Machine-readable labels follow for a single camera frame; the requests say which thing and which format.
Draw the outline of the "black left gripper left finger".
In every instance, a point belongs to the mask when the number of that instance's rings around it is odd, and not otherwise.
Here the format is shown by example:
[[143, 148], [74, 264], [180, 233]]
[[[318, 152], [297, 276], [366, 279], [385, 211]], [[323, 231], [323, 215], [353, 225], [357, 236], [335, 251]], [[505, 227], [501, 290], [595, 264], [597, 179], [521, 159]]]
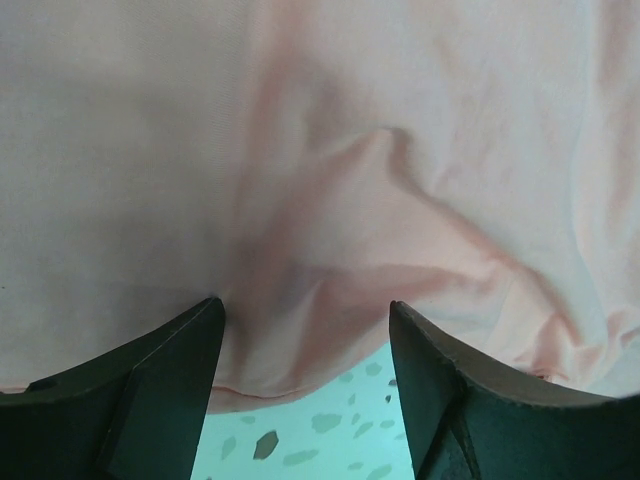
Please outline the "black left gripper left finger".
[[1, 396], [4, 479], [188, 479], [224, 334], [210, 298], [156, 330]]

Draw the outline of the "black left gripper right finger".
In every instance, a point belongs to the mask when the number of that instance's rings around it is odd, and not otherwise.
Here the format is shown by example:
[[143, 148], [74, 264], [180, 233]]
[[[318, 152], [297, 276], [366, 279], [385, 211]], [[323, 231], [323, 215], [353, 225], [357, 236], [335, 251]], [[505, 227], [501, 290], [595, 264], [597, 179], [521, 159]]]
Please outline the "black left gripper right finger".
[[389, 335], [415, 478], [638, 478], [638, 396], [523, 373], [403, 302], [390, 305]]

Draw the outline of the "salmon pink t-shirt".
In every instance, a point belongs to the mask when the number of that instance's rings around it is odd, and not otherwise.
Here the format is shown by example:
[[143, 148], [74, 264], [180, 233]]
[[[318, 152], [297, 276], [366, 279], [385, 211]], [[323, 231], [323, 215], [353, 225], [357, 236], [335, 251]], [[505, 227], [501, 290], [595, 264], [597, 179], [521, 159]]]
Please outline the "salmon pink t-shirt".
[[202, 298], [215, 411], [299, 398], [402, 300], [639, 389], [635, 1], [5, 1], [1, 386]]

